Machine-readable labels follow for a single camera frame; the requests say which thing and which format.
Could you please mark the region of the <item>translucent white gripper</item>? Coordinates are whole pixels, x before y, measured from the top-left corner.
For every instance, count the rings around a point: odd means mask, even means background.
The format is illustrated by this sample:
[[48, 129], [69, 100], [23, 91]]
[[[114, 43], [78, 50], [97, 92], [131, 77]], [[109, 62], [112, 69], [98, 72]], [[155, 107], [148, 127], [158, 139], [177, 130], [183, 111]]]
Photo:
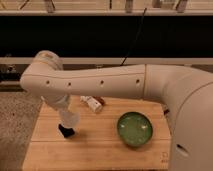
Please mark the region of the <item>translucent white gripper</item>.
[[65, 116], [69, 113], [69, 103], [70, 103], [70, 96], [64, 95], [60, 99], [49, 102], [48, 105], [52, 107], [54, 110], [58, 111], [60, 115]]

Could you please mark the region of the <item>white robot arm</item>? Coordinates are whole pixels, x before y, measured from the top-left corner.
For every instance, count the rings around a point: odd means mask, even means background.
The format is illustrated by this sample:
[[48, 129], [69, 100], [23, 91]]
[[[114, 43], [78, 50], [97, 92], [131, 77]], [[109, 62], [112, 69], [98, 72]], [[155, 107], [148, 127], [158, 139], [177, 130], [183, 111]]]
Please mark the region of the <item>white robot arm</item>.
[[213, 73], [152, 64], [65, 70], [57, 54], [44, 50], [25, 69], [20, 84], [57, 110], [66, 129], [79, 121], [68, 109], [71, 95], [164, 104], [171, 131], [168, 171], [213, 171]]

